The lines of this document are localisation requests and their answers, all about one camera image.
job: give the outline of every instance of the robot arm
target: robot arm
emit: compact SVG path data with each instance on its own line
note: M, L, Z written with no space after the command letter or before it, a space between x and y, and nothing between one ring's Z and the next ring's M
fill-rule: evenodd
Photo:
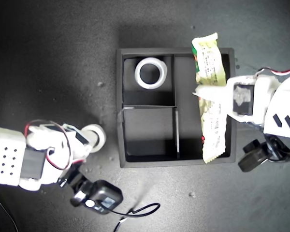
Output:
M99 151L106 141L104 130L95 124L79 130L50 123L28 125L27 130L28 136L0 128L0 184L37 191L41 184L56 183L71 165Z
M277 137L290 138L290 77L280 83L274 76L259 75L264 69L270 68L230 78L225 87L199 85L195 91L199 97L220 102L225 114L263 132L264 143L254 140L243 148L245 155L238 163L243 172L267 160L290 161L290 149ZM271 71L275 75L290 73Z

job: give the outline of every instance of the dark gray table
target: dark gray table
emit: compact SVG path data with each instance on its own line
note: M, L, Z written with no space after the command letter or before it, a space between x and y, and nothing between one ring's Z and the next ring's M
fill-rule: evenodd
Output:
M116 48L189 47L213 32L220 47L235 49L237 75L264 65L290 68L290 0L0 1L0 126L22 130L34 118L101 123L108 140L82 167L86 176L122 189L118 211L139 198L140 205L161 203L121 231L290 232L290 163L247 174L236 163L119 167ZM261 135L238 127L237 160L255 137ZM118 217L73 208L70 195L56 185L38 192L0 186L20 232L112 231ZM0 208L0 231L12 229Z

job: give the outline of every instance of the white plastic part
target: white plastic part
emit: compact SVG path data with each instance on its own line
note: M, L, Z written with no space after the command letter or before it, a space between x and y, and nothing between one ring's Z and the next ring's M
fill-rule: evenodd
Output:
M277 89L269 104L265 115L263 133L274 134L290 138L290 77L286 79Z
M141 79L141 76L140 76L141 68L146 64L155 65L159 69L159 72L160 72L159 79L157 82L153 84L147 84ZM162 84L165 82L167 71L168 69L166 67L166 64L163 61L157 58L149 57L149 58L142 59L138 63L138 65L135 68L134 77L135 77L135 81L141 87L146 88L146 89L156 89L162 86Z
M90 152L93 153L101 150L101 148L104 146L106 142L106 134L103 128L98 124L90 124L82 128L82 131L84 135L90 140L90 145L92 146Z
M25 148L21 132L0 128L0 184L18 185Z
M253 114L238 115L233 111L233 91L235 84L254 85ZM227 114L239 122L253 122L263 125L264 117L271 98L279 87L280 82L274 76L259 75L237 76L227 81L225 87L199 85L195 90L195 95L206 100L221 103Z

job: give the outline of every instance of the snack package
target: snack package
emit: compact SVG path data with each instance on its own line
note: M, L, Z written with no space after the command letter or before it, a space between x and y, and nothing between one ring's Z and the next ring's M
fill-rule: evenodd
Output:
M217 47L217 33L192 40L198 85L225 86L226 74ZM208 163L225 152L227 114L217 102L199 98L203 133L203 160Z

